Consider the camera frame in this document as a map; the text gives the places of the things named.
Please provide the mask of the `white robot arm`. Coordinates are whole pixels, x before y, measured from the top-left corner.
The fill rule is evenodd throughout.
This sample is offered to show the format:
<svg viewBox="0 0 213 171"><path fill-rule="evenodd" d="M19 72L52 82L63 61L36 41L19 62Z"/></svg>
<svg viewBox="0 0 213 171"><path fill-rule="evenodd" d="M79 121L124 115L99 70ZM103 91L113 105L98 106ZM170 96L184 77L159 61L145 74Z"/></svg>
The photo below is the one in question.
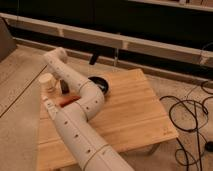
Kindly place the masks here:
<svg viewBox="0 0 213 171"><path fill-rule="evenodd" d="M104 94L95 83L65 64L66 56L61 47L44 54L47 64L80 95L79 100L65 107L57 107L45 98L56 131L82 171L134 171L88 123L103 107Z"/></svg>

